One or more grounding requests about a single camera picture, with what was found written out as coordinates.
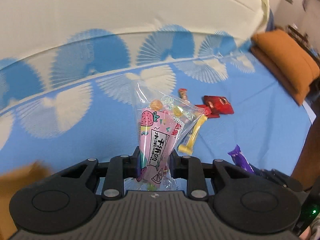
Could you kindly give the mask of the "yellow snack bar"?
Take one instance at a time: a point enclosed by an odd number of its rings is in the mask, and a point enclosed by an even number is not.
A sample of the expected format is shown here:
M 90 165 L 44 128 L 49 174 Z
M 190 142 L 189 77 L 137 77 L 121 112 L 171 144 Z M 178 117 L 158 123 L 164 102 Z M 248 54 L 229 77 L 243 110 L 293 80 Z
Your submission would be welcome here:
M 207 117 L 205 115 L 201 115 L 197 121 L 197 123 L 194 125 L 191 133 L 187 135 L 187 138 L 183 143 L 181 143 L 178 146 L 178 151 L 184 154 L 192 155 L 193 153 L 193 146 L 195 144 L 195 141 L 197 139 L 199 130 L 201 126 L 207 121 Z

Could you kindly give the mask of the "purple chocolate bar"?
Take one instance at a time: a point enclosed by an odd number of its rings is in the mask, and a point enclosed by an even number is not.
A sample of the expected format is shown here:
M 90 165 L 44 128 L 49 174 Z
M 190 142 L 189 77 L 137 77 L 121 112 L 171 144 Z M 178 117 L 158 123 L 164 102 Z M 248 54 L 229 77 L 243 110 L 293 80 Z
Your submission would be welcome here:
M 253 168 L 245 158 L 245 156 L 242 154 L 241 148 L 239 145 L 236 145 L 234 150 L 231 152 L 228 152 L 228 155 L 231 156 L 233 163 L 242 168 L 243 170 L 249 172 L 249 173 L 254 173 Z

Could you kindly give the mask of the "pink candy bag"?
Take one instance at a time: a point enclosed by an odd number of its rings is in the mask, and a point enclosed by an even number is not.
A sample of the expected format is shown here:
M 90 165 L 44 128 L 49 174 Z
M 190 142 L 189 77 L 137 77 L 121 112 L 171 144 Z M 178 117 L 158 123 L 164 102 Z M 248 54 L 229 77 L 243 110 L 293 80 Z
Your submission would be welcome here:
M 197 122 L 204 109 L 171 94 L 135 82 L 132 90 L 142 171 L 138 177 L 148 190 L 167 180 L 169 156 Z

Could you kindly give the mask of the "red snack packet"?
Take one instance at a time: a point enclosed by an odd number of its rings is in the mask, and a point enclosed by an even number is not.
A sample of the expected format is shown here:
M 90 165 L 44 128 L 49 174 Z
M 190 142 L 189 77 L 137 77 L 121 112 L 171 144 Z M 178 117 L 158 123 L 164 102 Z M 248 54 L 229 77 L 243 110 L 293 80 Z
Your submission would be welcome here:
M 212 114 L 234 114 L 231 103 L 224 96 L 205 95 L 203 99 L 205 105 L 212 111 Z

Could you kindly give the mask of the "red stick snack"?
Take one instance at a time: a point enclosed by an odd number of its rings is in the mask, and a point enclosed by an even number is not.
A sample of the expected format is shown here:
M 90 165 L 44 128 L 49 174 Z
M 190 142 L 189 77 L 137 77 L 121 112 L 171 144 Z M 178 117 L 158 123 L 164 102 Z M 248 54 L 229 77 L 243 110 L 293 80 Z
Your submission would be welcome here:
M 220 116 L 218 114 L 213 114 L 210 107 L 206 105 L 196 105 L 196 107 L 204 109 L 204 115 L 208 118 L 219 118 Z

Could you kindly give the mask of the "orange cushion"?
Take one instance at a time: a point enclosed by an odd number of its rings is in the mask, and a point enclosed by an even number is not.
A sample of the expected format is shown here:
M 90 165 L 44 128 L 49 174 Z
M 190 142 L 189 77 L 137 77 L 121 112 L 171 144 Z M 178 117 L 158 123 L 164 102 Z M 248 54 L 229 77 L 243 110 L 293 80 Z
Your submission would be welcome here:
M 319 78 L 319 66 L 299 44 L 281 29 L 254 34 L 252 54 L 301 106 L 310 86 Z

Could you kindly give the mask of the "blue white patterned cover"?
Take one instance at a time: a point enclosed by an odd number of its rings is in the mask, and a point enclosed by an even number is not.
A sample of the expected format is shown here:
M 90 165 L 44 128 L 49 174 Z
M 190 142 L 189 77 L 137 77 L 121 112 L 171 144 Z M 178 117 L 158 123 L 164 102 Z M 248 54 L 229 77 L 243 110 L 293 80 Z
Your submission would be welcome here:
M 1 172 L 59 171 L 137 146 L 132 84 L 226 97 L 194 155 L 291 174 L 313 122 L 249 52 L 261 0 L 1 0 Z

